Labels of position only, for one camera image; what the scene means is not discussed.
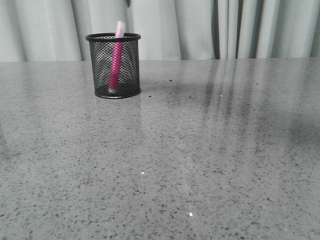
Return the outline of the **pink pen with clear cap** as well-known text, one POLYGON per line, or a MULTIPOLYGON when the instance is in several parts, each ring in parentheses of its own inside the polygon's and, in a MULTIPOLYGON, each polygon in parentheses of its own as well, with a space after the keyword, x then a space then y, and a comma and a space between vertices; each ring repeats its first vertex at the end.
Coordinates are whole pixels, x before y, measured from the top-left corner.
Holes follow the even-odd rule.
MULTIPOLYGON (((126 24, 123 21, 118 21, 116 24, 115 38, 123 38, 125 35, 126 24)), ((108 92, 114 95, 119 87, 119 76, 121 68, 121 59, 123 51, 123 42, 117 41, 114 43, 110 79, 108 83, 108 92)))

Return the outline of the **grey curtain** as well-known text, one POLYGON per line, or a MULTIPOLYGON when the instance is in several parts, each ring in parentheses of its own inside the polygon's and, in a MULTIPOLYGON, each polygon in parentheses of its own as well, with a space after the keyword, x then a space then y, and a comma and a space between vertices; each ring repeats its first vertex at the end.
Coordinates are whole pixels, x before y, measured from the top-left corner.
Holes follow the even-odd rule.
POLYGON ((88 60, 85 36, 117 21, 141 35, 141 60, 320 54, 317 0, 3 0, 0 60, 88 60))

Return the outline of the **black mesh pen bin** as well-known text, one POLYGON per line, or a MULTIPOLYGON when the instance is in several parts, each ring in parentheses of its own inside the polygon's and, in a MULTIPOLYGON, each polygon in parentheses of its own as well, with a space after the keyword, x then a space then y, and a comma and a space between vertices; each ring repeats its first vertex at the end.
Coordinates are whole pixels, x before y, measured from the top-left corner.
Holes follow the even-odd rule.
POLYGON ((140 87, 139 40, 137 33, 115 38, 114 32, 94 33, 85 37, 89 42, 94 94, 105 99, 124 99, 138 95, 140 87), (118 89, 108 92, 115 42, 123 42, 118 89))

